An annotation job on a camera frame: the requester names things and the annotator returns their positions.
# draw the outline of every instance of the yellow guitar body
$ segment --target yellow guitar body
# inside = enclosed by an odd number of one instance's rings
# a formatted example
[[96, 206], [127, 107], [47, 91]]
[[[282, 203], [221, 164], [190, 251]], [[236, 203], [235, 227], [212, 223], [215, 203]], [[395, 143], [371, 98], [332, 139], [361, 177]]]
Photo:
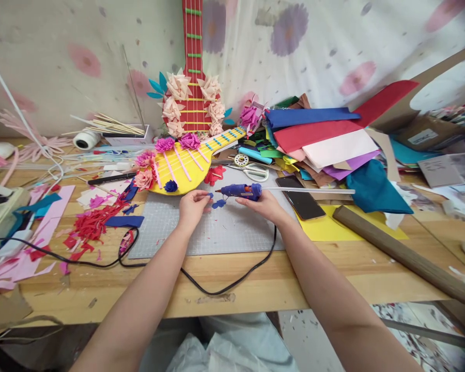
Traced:
[[[208, 139], [201, 144], [199, 150], [182, 149], [181, 144], [176, 142], [175, 151], [169, 150], [165, 153], [157, 153], [155, 168], [160, 179], [160, 186], [158, 182], [155, 182], [150, 191], [162, 195], [184, 195], [189, 193], [205, 179], [212, 163], [212, 155], [245, 135], [246, 131], [243, 128], [236, 127]], [[165, 184], [173, 179], [177, 183], [177, 191], [166, 192], [164, 190]]]

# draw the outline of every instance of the black power cord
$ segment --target black power cord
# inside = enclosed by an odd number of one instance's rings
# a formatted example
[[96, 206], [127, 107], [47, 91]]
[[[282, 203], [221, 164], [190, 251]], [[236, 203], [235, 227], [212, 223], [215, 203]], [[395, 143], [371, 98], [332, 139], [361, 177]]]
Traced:
[[[47, 254], [49, 256], [52, 256], [52, 257], [54, 257], [54, 258], [56, 258], [56, 259], [58, 259], [60, 261], [67, 262], [68, 264], [72, 264], [72, 265], [86, 265], [86, 266], [93, 266], [93, 267], [100, 268], [100, 269], [109, 268], [109, 267], [115, 265], [116, 263], [119, 263], [119, 264], [121, 264], [121, 266], [126, 267], [126, 268], [146, 266], [146, 263], [127, 264], [127, 263], [122, 262], [122, 259], [129, 253], [131, 248], [133, 248], [133, 245], [136, 243], [136, 241], [138, 240], [138, 237], [140, 236], [140, 231], [138, 230], [137, 227], [130, 228], [127, 231], [127, 233], [125, 234], [125, 236], [127, 234], [129, 234], [131, 231], [136, 231], [136, 235], [134, 236], [134, 240], [131, 243], [131, 245], [129, 247], [127, 247], [127, 249], [123, 253], [121, 253], [121, 251], [119, 249], [118, 254], [117, 254], [117, 259], [115, 261], [111, 262], [111, 263], [108, 263], [107, 265], [100, 265], [98, 263], [94, 263], [94, 262], [90, 262], [90, 261], [73, 261], [73, 260], [70, 260], [69, 258], [62, 257], [62, 256], [60, 256], [60, 255], [58, 255], [58, 254], [56, 254], [54, 252], [47, 251], [47, 250], [45, 250], [43, 248], [40, 248], [40, 247], [38, 247], [38, 246], [28, 242], [28, 241], [18, 239], [18, 238], [0, 238], [0, 240], [3, 241], [3, 242], [7, 242], [9, 240], [20, 241], [21, 243], [24, 243], [24, 244], [30, 246], [31, 248], [36, 249], [37, 251], [43, 252], [43, 253], [45, 253], [45, 254]], [[217, 292], [209, 292], [209, 291], [205, 290], [200, 284], [198, 284], [198, 282], [191, 275], [188, 274], [188, 272], [185, 269], [181, 268], [181, 272], [190, 280], [191, 283], [193, 283], [195, 285], [196, 288], [198, 288], [204, 294], [209, 295], [209, 296], [222, 295], [223, 293], [225, 293], [225, 292], [229, 291], [230, 289], [233, 289], [234, 287], [236, 287], [243, 280], [245, 280], [246, 277], [248, 275], [250, 275], [254, 270], [258, 269], [260, 266], [265, 264], [265, 262], [267, 262], [267, 260], [272, 255], [272, 252], [274, 251], [276, 238], [277, 238], [277, 226], [274, 225], [274, 239], [273, 239], [272, 246], [270, 247], [270, 251], [268, 252], [267, 256], [262, 261], [260, 261], [255, 266], [253, 266], [251, 269], [249, 269], [248, 272], [245, 275], [243, 275], [241, 278], [239, 278], [235, 282], [229, 284], [227, 287], [225, 287], [225, 288], [223, 288], [223, 289], [221, 289], [221, 290], [219, 290]]]

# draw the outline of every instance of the gray cutting mat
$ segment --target gray cutting mat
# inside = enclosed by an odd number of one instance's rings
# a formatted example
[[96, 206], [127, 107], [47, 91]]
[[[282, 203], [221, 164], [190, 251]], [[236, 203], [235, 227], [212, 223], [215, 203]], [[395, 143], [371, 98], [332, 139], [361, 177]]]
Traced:
[[[217, 181], [214, 186], [202, 183], [198, 188], [213, 192], [232, 183], [252, 183], [252, 180], [242, 171], [226, 169], [223, 180]], [[262, 182], [262, 186], [277, 186], [276, 178], [277, 173], [271, 169], [269, 179]], [[295, 217], [291, 204], [284, 194], [281, 191], [272, 193], [281, 206]], [[219, 198], [222, 198], [222, 194], [214, 193], [214, 200]], [[180, 196], [148, 193], [143, 211], [145, 219], [139, 228], [138, 241], [129, 252], [130, 259], [154, 256], [167, 236], [176, 227], [179, 219], [180, 199]], [[187, 252], [189, 256], [270, 250], [274, 225], [249, 208], [239, 205], [234, 199], [234, 197], [230, 197], [223, 208], [212, 209], [210, 214], [202, 216], [190, 239]], [[274, 249], [276, 251], [284, 249], [279, 233]]]

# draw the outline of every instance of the smartphone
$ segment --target smartphone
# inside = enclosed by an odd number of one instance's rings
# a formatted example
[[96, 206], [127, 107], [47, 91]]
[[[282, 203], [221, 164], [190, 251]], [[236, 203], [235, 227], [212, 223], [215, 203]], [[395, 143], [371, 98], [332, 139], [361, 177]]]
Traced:
[[[280, 187], [303, 188], [303, 185], [296, 179], [295, 176], [277, 178], [275, 182]], [[296, 191], [283, 191], [283, 193], [288, 198], [294, 210], [302, 220], [312, 220], [325, 216], [326, 213], [320, 207], [317, 201], [312, 198], [310, 193]]]

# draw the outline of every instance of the purple paper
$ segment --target purple paper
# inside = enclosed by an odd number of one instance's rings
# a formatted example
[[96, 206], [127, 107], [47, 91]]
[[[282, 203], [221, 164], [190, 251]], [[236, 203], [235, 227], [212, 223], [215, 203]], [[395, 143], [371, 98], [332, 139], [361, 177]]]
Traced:
[[337, 168], [334, 168], [332, 165], [329, 165], [327, 167], [324, 167], [323, 171], [326, 172], [329, 176], [332, 176], [338, 181], [341, 181], [343, 178], [348, 176], [351, 172], [357, 170], [362, 165], [364, 165], [365, 163], [375, 158], [380, 152], [381, 152], [380, 150], [376, 150], [376, 151], [372, 151], [372, 152], [357, 156], [356, 158], [348, 159], [346, 162], [351, 167], [351, 170], [337, 169]]

